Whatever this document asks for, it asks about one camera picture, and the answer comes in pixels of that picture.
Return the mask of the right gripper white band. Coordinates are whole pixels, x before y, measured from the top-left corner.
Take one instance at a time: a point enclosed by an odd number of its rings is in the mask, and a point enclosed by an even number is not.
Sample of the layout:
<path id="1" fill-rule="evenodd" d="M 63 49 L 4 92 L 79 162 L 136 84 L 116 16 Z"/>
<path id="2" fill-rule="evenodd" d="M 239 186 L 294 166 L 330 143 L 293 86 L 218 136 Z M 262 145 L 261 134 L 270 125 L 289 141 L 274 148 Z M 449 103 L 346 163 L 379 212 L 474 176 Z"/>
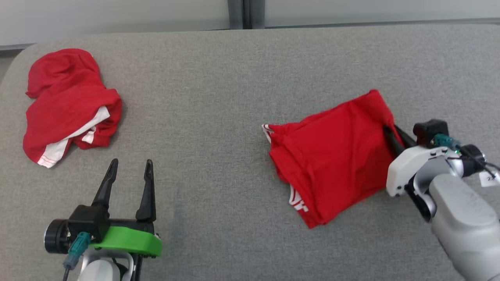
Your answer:
<path id="1" fill-rule="evenodd" d="M 414 175 L 417 175 L 417 180 L 426 181 L 439 174 L 450 174 L 447 147 L 427 149 L 417 146 L 417 142 L 409 134 L 397 125 L 394 127 L 395 129 L 383 126 L 384 138 L 395 158 L 389 165 L 386 179 L 386 192 L 389 196 L 401 195 Z"/>

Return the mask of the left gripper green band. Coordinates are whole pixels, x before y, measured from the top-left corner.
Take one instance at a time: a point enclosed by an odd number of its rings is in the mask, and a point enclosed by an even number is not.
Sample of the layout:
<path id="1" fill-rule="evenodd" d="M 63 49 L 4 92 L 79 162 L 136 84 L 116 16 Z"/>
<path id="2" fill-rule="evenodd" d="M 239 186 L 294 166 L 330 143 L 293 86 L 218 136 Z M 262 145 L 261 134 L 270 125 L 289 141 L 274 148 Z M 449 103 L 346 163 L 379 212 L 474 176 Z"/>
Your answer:
<path id="1" fill-rule="evenodd" d="M 109 208 L 111 189 L 116 180 L 119 161 L 114 158 L 99 186 L 92 206 Z M 163 244 L 155 232 L 154 221 L 157 218 L 155 200 L 155 178 L 152 160 L 146 161 L 143 175 L 145 186 L 139 209 L 134 219 L 112 219 L 105 238 L 100 242 L 92 242 L 89 246 L 96 249 L 124 251 L 130 254 L 141 254 L 146 257 L 161 255 Z"/>

